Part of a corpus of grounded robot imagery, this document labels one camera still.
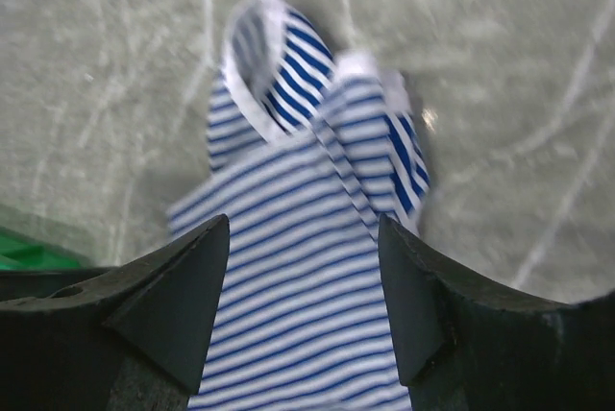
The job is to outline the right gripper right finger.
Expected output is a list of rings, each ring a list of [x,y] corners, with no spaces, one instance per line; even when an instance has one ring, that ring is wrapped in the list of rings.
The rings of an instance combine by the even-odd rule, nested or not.
[[[416,410],[610,410],[614,297],[572,304],[487,278],[382,217],[400,382]]]

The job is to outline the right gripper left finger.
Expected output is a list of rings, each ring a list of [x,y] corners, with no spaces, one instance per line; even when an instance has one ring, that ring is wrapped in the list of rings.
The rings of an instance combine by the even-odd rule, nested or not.
[[[114,268],[1,275],[5,410],[184,410],[230,248],[216,216]]]

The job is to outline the blue white striped tank top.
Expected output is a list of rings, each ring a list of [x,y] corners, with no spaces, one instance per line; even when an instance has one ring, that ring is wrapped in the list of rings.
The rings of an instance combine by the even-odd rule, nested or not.
[[[174,236],[224,214],[230,255],[192,410],[407,410],[381,285],[381,217],[430,189],[403,75],[333,54],[284,0],[242,0],[207,122],[209,178]]]

